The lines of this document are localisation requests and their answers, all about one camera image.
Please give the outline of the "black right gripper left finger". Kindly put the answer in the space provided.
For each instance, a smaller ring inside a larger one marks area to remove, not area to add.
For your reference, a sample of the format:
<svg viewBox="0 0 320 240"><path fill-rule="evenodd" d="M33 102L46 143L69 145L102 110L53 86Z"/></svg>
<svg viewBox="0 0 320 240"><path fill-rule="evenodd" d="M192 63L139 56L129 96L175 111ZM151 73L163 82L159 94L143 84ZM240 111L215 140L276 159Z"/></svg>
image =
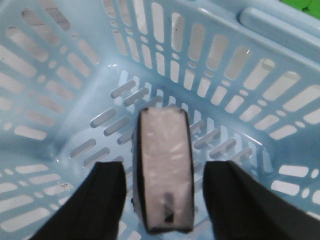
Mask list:
<svg viewBox="0 0 320 240"><path fill-rule="evenodd" d="M34 240L115 240L126 200L121 162L97 162Z"/></svg>

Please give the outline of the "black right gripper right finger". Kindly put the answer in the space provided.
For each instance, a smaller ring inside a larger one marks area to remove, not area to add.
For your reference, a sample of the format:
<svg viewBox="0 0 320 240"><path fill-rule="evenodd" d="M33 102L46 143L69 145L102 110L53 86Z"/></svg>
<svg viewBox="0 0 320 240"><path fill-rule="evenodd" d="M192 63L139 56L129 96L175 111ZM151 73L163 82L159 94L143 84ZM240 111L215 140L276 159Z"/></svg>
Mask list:
<svg viewBox="0 0 320 240"><path fill-rule="evenodd" d="M216 240L318 240L320 222L233 161L208 161L203 197Z"/></svg>

